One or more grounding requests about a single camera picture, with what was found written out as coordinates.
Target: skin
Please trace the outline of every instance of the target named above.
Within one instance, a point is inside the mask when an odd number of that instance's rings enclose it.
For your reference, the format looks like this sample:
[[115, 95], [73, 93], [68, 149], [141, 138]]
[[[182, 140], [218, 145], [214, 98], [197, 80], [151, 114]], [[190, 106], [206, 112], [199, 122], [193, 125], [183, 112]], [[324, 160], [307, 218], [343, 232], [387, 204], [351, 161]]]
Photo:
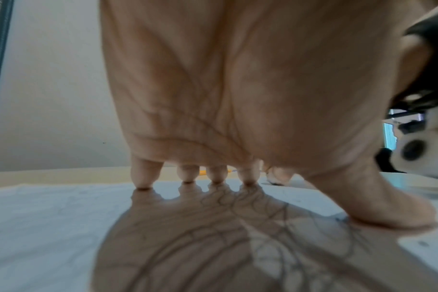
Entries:
[[416, 1], [101, 0], [103, 52], [131, 176], [164, 162], [245, 184], [259, 162], [299, 173], [350, 216], [395, 228], [435, 222], [373, 156]]

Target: white wall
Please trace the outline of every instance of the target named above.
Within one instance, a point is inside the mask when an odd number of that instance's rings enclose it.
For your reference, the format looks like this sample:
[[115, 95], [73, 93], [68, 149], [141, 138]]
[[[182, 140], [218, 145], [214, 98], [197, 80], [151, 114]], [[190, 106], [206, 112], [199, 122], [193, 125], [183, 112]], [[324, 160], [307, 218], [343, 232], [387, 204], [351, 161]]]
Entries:
[[14, 4], [0, 81], [0, 171], [129, 165], [97, 0]]

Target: black circle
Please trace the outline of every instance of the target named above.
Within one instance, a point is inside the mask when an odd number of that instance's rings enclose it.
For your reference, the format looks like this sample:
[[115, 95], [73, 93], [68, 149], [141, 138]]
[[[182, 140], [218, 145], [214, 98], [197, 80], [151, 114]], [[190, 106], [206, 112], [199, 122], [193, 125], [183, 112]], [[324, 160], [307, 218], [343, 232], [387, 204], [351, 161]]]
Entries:
[[419, 159], [426, 151], [426, 142], [423, 140], [412, 140], [402, 149], [402, 157], [406, 161]]

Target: finger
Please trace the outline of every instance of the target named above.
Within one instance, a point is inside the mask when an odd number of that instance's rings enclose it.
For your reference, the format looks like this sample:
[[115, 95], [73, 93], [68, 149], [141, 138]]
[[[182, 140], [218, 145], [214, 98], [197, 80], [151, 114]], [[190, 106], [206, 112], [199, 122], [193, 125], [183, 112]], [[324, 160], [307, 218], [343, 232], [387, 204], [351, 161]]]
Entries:
[[237, 173], [238, 173], [238, 178], [245, 185], [255, 184], [261, 175], [259, 170], [259, 160], [256, 160], [249, 165], [237, 167]]
[[306, 179], [361, 221], [393, 228], [418, 228], [436, 222], [432, 204], [394, 188], [381, 176], [373, 159]]
[[267, 171], [267, 181], [273, 185], [287, 185], [295, 174], [294, 170], [282, 167], [270, 167]]
[[200, 175], [198, 165], [181, 165], [177, 167], [177, 175], [185, 183], [191, 183]]
[[131, 155], [131, 179], [136, 188], [147, 190], [159, 179], [163, 162], [141, 159]]
[[213, 183], [222, 183], [227, 178], [227, 165], [206, 168], [206, 175]]

